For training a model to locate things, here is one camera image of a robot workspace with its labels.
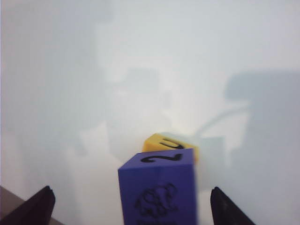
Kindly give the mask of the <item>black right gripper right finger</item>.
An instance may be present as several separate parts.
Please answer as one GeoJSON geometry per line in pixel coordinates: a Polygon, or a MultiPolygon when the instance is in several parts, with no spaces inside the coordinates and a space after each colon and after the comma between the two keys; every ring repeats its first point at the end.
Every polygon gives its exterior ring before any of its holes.
{"type": "Polygon", "coordinates": [[[255,225],[219,187],[211,191],[210,206],[215,225],[255,225]]]}

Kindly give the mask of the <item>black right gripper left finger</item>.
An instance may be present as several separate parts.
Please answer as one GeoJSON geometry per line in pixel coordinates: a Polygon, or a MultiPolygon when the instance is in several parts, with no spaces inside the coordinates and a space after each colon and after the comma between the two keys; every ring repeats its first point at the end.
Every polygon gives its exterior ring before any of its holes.
{"type": "Polygon", "coordinates": [[[55,195],[50,186],[45,186],[3,219],[2,225],[48,225],[50,223],[55,195]]]}

